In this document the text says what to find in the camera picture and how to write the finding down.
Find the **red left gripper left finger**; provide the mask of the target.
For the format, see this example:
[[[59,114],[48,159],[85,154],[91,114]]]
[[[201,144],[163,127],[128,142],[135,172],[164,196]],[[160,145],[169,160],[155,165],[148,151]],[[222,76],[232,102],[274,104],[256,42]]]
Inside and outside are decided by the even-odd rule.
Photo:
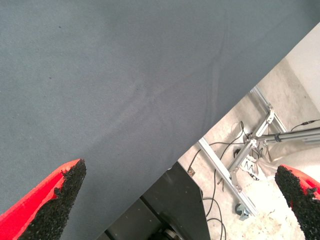
[[[86,176],[84,159],[64,163],[0,216],[2,240],[58,240]]]

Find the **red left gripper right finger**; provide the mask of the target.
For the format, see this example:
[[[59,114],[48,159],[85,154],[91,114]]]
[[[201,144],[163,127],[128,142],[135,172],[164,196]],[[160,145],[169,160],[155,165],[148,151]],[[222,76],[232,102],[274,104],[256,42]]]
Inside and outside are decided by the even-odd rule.
[[[293,211],[306,240],[320,238],[320,183],[304,172],[280,165],[275,182]]]

